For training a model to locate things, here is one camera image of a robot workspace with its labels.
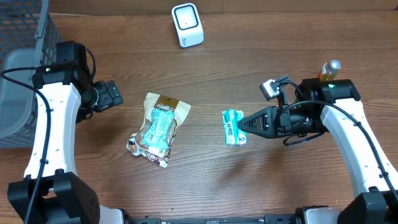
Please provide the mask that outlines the teal tissue packet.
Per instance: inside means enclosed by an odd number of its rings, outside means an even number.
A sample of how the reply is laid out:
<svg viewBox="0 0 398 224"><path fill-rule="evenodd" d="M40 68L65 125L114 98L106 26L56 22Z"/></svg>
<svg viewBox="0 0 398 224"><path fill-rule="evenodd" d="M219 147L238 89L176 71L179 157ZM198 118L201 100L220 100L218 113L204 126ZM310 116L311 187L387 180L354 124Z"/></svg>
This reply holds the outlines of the teal tissue packet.
<svg viewBox="0 0 398 224"><path fill-rule="evenodd" d="M225 110L222 111L225 143L227 146L241 146L247 143L246 132L238 128L238 121L244 118L243 111Z"/></svg>

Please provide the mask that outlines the brown snack pouch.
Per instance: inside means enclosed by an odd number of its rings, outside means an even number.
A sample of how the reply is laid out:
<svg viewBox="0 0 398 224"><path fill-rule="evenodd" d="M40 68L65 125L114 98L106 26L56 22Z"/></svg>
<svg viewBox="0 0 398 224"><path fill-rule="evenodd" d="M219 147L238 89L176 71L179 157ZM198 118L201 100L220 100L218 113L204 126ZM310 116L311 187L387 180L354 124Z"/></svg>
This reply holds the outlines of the brown snack pouch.
<svg viewBox="0 0 398 224"><path fill-rule="evenodd" d="M166 168L177 129L186 120L191 105L178 99L148 93L144 119L138 132L131 134L126 148L133 156L143 156Z"/></svg>

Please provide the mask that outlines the yellow oil bottle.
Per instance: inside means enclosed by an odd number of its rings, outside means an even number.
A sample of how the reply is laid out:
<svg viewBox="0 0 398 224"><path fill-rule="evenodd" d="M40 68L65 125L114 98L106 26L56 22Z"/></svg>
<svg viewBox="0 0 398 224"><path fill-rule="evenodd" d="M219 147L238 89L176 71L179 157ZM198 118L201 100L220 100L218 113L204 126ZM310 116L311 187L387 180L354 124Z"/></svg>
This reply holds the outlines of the yellow oil bottle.
<svg viewBox="0 0 398 224"><path fill-rule="evenodd" d="M322 66L322 69L319 71L318 78L323 82L333 80L336 77L340 68L341 62L339 60L332 60L330 62L327 62Z"/></svg>

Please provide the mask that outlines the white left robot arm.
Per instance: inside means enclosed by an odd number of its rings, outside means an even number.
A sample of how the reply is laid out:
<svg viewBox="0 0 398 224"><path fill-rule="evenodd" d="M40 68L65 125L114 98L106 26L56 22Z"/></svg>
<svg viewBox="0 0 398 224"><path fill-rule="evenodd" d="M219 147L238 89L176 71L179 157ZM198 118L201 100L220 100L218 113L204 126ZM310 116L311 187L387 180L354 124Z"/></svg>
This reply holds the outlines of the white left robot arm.
<svg viewBox="0 0 398 224"><path fill-rule="evenodd" d="M24 223L129 223L125 211L99 203L75 166L76 124L120 105L115 82L94 81L84 45L56 45L56 61L32 68L26 87L37 97L34 146L22 181L10 183L7 198Z"/></svg>

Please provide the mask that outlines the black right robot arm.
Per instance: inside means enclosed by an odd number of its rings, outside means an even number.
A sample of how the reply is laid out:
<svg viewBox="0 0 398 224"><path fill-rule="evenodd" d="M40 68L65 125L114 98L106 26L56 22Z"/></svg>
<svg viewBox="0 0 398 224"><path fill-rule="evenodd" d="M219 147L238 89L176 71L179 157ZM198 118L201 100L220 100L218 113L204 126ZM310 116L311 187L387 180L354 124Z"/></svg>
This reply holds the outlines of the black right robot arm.
<svg viewBox="0 0 398 224"><path fill-rule="evenodd" d="M268 106L238 121L238 128L257 136L289 138L297 144L330 133L351 178L354 199L343 210L325 205L299 207L293 214L266 215L265 223L397 223L397 170L378 143L364 113L361 96L351 80L302 80L295 85L295 103L284 87L288 77L260 85Z"/></svg>

